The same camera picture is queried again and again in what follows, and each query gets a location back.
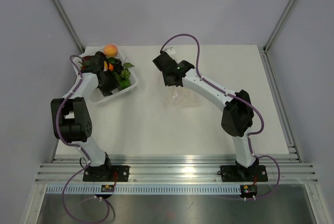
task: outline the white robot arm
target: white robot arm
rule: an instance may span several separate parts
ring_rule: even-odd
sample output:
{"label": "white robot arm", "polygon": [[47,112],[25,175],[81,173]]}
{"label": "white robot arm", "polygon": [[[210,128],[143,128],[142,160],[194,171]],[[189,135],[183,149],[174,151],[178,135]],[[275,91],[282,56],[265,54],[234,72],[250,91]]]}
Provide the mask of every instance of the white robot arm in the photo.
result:
{"label": "white robot arm", "polygon": [[[191,89],[211,101],[223,112],[222,128],[232,136],[236,151],[238,173],[241,177],[246,178],[247,174],[250,174],[254,170],[254,167],[258,165],[258,159],[252,156],[249,151],[247,139],[247,134],[250,132],[250,127],[253,124],[252,118],[254,113],[252,109],[202,81],[191,63],[187,61],[177,63],[175,61],[175,50],[173,48],[165,49],[160,53],[161,54],[156,57],[153,62],[162,72],[166,86],[182,86]],[[221,90],[251,103],[246,91],[235,92],[208,78],[205,78],[205,80]]]}
{"label": "white robot arm", "polygon": [[[221,85],[218,85],[214,81],[210,80],[209,78],[205,78],[206,80],[210,81],[217,87],[221,88],[222,90],[235,95],[235,91],[229,90]],[[224,108],[226,107],[227,102],[231,102],[232,97],[226,96],[223,93],[219,92],[218,90],[214,89],[212,86],[208,85],[207,83],[203,82],[198,76],[195,69],[191,69],[187,72],[186,76],[182,78],[183,87],[188,88],[199,95],[202,95],[207,100],[211,101],[221,112],[223,112]],[[251,155],[249,152],[247,134],[250,131],[250,127],[247,128],[244,135],[240,136],[232,136],[234,148],[236,152],[236,161],[238,164],[242,165],[243,167],[250,167],[254,161],[255,157]]]}
{"label": "white robot arm", "polygon": [[83,181],[127,181],[129,166],[112,166],[108,155],[101,150],[92,133],[92,122],[86,106],[92,92],[99,88],[109,96],[119,86],[110,70],[104,69],[106,56],[97,52],[90,56],[71,90],[62,98],[51,101],[53,130],[56,138],[67,146],[78,148],[87,157]]}

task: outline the white table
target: white table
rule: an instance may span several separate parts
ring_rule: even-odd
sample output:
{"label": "white table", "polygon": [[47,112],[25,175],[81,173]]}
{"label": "white table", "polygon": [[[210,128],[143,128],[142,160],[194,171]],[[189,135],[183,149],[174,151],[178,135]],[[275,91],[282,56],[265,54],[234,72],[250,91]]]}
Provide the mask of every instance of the white table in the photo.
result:
{"label": "white table", "polygon": [[[195,64],[197,48],[177,45],[178,61]],[[198,107],[170,106],[161,96],[160,75],[152,60],[160,46],[120,46],[135,65],[139,83],[135,91],[101,105],[87,106],[93,137],[108,154],[228,155],[232,138],[221,127],[222,113],[201,98]],[[199,68],[207,77],[234,91],[246,90],[265,120],[265,130],[252,136],[257,154],[288,154],[288,148],[256,45],[202,45]],[[255,114],[253,130],[260,128]],[[61,142],[56,155],[78,154]]]}

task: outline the white wall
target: white wall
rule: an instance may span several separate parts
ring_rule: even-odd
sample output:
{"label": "white wall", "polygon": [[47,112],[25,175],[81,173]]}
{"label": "white wall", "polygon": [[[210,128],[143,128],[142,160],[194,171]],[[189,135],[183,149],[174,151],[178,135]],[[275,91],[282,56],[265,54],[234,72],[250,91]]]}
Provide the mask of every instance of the white wall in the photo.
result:
{"label": "white wall", "polygon": [[[177,33],[201,44],[259,44],[288,0],[60,0],[85,45],[160,45]],[[178,39],[173,44],[189,43]]]}
{"label": "white wall", "polygon": [[50,102],[73,80],[78,53],[50,0],[0,0],[0,222],[19,223],[55,137]]}
{"label": "white wall", "polygon": [[305,161],[334,219],[334,2],[299,0],[269,52]]}

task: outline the black mounting plate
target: black mounting plate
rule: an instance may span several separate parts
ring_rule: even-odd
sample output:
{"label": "black mounting plate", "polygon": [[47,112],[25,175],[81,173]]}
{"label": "black mounting plate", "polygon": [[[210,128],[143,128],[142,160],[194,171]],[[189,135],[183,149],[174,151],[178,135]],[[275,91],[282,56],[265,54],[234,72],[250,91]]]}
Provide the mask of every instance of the black mounting plate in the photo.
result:
{"label": "black mounting plate", "polygon": [[96,176],[92,176],[92,174],[83,173],[83,181],[85,182],[114,182],[114,176],[113,173],[117,173],[117,182],[128,182],[129,179],[129,172],[130,167],[129,166],[111,166],[111,173],[110,176],[107,179],[97,178]]}
{"label": "black mounting plate", "polygon": [[238,173],[238,167],[236,165],[220,166],[220,171],[217,172],[221,175],[223,182],[254,182],[255,176],[257,176],[257,182],[267,182],[267,170],[263,165],[258,165],[254,168],[253,172],[243,180]]}

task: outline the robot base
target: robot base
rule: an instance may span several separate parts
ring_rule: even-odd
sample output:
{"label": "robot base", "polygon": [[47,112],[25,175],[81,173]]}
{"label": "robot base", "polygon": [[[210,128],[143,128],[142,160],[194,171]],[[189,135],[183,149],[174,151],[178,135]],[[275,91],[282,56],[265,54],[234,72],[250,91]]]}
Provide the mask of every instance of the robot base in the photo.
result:
{"label": "robot base", "polygon": [[94,173],[92,170],[86,169],[83,174],[85,182],[114,182],[114,173],[117,174],[116,182],[127,182],[129,179],[129,166],[112,165],[108,173]]}
{"label": "robot base", "polygon": [[221,166],[220,171],[217,172],[221,175],[223,182],[267,182],[268,176],[266,167],[263,165],[257,165],[246,176],[240,175],[240,168],[237,165]]}

